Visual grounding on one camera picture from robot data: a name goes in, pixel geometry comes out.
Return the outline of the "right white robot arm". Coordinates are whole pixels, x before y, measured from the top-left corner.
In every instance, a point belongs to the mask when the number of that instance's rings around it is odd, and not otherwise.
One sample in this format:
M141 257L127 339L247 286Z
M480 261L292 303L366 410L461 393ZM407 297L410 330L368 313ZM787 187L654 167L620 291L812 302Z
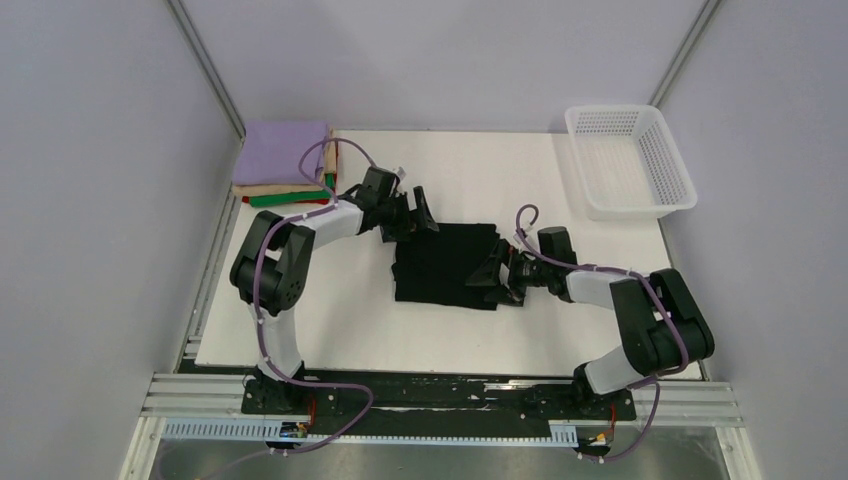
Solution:
M611 393L677 373L715 351L715 340L681 273L673 268L640 274L632 270L580 265L566 227L540 230L533 248L523 229L524 247L500 239L466 280L482 287L486 299L521 306L530 288L544 288L567 303L611 311L620 344L578 366L571 403L584 417L596 417L611 403Z

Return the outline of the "black t shirt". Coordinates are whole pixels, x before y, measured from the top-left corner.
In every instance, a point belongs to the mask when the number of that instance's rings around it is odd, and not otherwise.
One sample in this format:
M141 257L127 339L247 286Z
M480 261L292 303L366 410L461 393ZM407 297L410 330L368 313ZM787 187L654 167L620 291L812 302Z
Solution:
M500 235L490 223L440 223L398 242L391 266L394 300L494 311L487 287L466 281L488 258Z

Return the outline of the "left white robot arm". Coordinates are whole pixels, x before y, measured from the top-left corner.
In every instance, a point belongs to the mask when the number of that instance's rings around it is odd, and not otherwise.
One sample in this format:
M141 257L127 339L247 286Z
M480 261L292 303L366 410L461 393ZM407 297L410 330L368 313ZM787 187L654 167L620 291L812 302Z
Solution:
M379 230L383 242L408 241L439 227L423 187L401 189L402 175L380 167L327 205L281 216L259 212L232 264L229 281L249 307L259 347L258 369L273 379L268 400L283 413L298 411L306 388L305 362L296 338L295 307L301 299L313 254L338 240Z

